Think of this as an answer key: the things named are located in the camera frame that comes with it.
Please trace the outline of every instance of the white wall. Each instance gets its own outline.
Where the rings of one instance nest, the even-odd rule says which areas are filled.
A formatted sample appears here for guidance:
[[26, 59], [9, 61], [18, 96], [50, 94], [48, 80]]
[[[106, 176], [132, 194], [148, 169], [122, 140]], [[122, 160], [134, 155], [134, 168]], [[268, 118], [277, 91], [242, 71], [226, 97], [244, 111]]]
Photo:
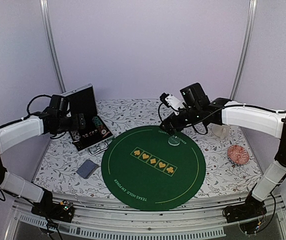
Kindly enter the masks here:
[[[258, 1], [255, 26], [237, 95], [240, 102], [286, 109], [286, 1]], [[265, 170], [279, 141], [247, 131], [249, 142]], [[281, 186], [286, 205], [286, 179]]]
[[229, 97], [248, 0], [51, 0], [68, 90], [93, 83], [98, 99], [158, 98], [200, 82]]
[[[38, 0], [0, 0], [0, 124], [26, 115], [29, 100], [39, 94], [56, 94], [56, 83]], [[31, 110], [43, 110], [47, 99]], [[2, 155], [4, 166], [31, 180], [48, 136], [23, 142]], [[13, 198], [0, 201], [0, 239], [4, 238]]]

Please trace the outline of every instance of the poker table mat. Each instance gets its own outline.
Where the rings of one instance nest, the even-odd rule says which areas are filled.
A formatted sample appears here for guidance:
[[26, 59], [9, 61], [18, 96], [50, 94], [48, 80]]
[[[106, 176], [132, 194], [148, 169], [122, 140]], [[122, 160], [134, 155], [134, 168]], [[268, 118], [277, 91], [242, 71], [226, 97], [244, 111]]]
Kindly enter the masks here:
[[121, 202], [143, 211], [173, 209], [191, 199], [203, 184], [206, 164], [197, 144], [176, 133], [178, 146], [158, 126], [119, 135], [104, 153], [104, 182]]

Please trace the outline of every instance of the red round object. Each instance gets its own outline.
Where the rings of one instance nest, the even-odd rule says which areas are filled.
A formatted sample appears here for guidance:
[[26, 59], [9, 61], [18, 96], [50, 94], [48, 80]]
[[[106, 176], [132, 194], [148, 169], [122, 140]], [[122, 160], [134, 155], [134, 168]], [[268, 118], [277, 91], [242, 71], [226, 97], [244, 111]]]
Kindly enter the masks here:
[[245, 148], [239, 145], [232, 145], [228, 148], [227, 154], [229, 159], [239, 165], [248, 163], [249, 153]]

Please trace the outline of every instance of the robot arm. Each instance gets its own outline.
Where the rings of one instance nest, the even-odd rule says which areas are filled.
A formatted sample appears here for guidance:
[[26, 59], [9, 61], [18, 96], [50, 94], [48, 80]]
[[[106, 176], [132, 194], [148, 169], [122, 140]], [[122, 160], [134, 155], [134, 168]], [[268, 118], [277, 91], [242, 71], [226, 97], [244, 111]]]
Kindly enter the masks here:
[[[0, 129], [0, 155], [10, 147], [21, 143], [31, 137], [46, 133], [60, 134], [68, 130], [85, 128], [83, 114], [74, 114], [67, 117], [68, 101], [60, 95], [51, 97], [50, 105], [43, 112], [35, 112], [27, 119], [8, 125]], [[0, 189], [12, 195], [34, 202], [34, 213], [45, 214], [53, 219], [70, 221], [72, 208], [69, 203], [54, 204], [52, 193], [32, 184], [23, 178], [10, 173], [3, 167], [0, 158]]]
[[[203, 123], [204, 126], [214, 123], [249, 128], [280, 139], [275, 161], [254, 186], [245, 203], [225, 209], [228, 222], [249, 219], [266, 213], [264, 200], [286, 177], [286, 113], [281, 110], [271, 112], [227, 98], [218, 98], [210, 102], [199, 83], [182, 89], [181, 94], [185, 103], [180, 105], [185, 107], [180, 108], [178, 114], [170, 114], [161, 123], [161, 128], [170, 135], [197, 123]], [[164, 97], [166, 95], [162, 94], [161, 102], [168, 101]]]

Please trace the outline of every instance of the floral tablecloth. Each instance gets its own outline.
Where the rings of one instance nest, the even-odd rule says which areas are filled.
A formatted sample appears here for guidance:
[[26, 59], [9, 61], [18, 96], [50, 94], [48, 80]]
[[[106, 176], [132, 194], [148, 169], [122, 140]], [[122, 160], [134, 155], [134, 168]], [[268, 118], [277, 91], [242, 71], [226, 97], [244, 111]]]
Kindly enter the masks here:
[[[159, 104], [155, 99], [100, 100], [97, 102], [97, 108], [99, 116], [117, 136], [134, 127], [159, 125]], [[171, 110], [164, 107], [161, 112], [165, 117]], [[249, 192], [262, 173], [242, 130], [233, 126], [229, 136], [220, 140], [210, 127], [211, 125], [207, 135], [199, 135], [192, 128], [183, 130], [198, 144], [206, 161], [206, 177], [194, 197], [207, 198]], [[203, 131], [201, 125], [197, 126], [197, 129], [199, 132]], [[103, 181], [100, 167], [89, 179], [83, 179], [76, 173], [86, 159], [100, 165], [103, 154], [94, 157], [89, 154], [79, 156], [71, 141], [68, 134], [51, 141], [34, 183], [55, 193], [114, 199]], [[228, 161], [227, 149], [235, 144], [248, 151], [250, 160], [247, 164], [234, 166]]]

